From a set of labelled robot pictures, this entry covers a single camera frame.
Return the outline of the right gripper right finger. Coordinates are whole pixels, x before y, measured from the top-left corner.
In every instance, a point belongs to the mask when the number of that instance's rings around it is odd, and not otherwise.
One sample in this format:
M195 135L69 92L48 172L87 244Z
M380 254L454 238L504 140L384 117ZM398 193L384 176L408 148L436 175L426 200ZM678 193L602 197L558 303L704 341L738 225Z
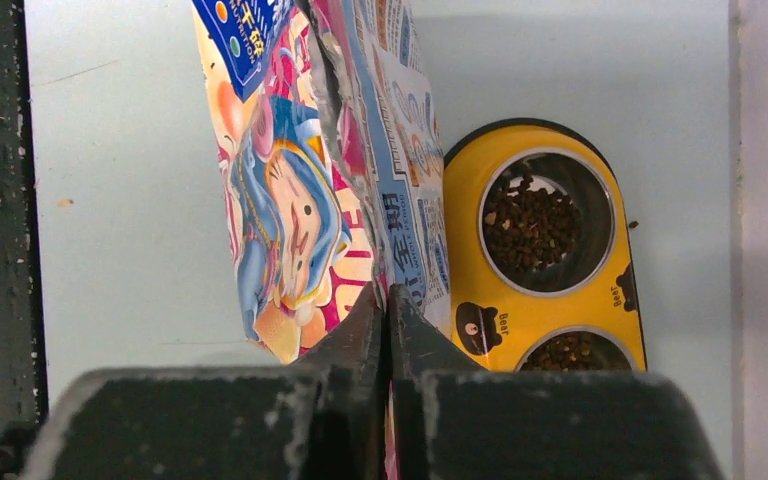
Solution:
M684 393L645 372L492 372L393 285L387 321L401 479L718 479Z

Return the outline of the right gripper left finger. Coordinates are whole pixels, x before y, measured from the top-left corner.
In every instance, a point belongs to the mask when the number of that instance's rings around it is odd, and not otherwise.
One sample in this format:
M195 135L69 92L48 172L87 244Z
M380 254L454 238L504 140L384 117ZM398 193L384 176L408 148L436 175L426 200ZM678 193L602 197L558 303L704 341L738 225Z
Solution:
M287 366L96 370L41 428L25 479L380 479L383 311L371 286Z

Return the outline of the cat food bag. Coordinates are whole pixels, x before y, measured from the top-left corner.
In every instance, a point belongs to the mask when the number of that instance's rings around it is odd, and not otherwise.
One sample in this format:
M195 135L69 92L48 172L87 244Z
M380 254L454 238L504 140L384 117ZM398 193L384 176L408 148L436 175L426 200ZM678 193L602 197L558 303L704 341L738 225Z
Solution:
M362 293L451 331L443 154L406 1L196 1L245 338L284 364Z

